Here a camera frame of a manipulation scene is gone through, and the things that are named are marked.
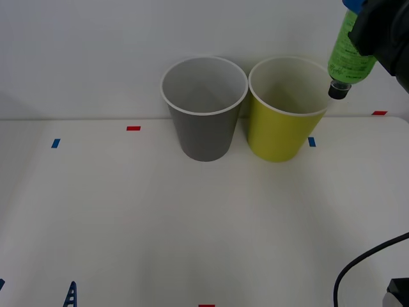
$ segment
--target red tape marker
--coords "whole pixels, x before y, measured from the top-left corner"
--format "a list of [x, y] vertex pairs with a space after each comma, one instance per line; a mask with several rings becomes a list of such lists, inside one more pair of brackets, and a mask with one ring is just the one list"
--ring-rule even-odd
[[127, 131], [140, 131], [141, 126], [128, 126]]
[[386, 113], [388, 113], [388, 111], [375, 111], [374, 113], [372, 113], [372, 115], [385, 115]]

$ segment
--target black device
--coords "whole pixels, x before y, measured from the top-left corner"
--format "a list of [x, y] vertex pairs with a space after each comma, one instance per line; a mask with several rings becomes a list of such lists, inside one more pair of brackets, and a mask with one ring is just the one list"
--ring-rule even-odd
[[366, 0], [351, 32], [361, 56], [373, 55], [409, 93], [409, 0]]

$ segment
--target plastic bottle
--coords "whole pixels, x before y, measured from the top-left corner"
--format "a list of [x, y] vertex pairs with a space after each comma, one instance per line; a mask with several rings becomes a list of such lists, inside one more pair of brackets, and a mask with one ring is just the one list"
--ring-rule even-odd
[[328, 73], [333, 78], [328, 94], [334, 99], [345, 98], [351, 85], [364, 80], [376, 62], [374, 56], [361, 56], [348, 37], [356, 20], [357, 14], [348, 10], [328, 62]]

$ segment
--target black cable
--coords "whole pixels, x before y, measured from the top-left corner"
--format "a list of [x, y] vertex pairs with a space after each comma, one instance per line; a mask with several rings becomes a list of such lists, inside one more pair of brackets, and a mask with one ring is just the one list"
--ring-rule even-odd
[[379, 244], [378, 246], [375, 246], [373, 249], [370, 249], [369, 251], [366, 251], [362, 255], [356, 257], [354, 260], [352, 260], [342, 271], [339, 273], [337, 280], [335, 281], [334, 285], [334, 307], [338, 307], [338, 288], [339, 288], [339, 283], [341, 282], [341, 279], [345, 276], [345, 274], [352, 269], [352, 267], [355, 267], [359, 262], [363, 261], [364, 259], [368, 258], [369, 256], [372, 256], [373, 254], [391, 246], [396, 243], [402, 242], [406, 239], [409, 239], [409, 232], [400, 235], [399, 237], [393, 238], [389, 241], [386, 241], [382, 244]]

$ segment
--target white table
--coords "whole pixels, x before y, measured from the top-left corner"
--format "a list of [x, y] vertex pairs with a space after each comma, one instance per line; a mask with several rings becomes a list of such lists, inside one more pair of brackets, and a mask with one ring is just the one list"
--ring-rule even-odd
[[[126, 131], [140, 125], [140, 131]], [[331, 306], [339, 271], [409, 231], [409, 125], [324, 118], [292, 161], [196, 162], [171, 120], [0, 122], [0, 306]], [[51, 148], [54, 139], [58, 148]], [[409, 242], [347, 274], [381, 306]]]

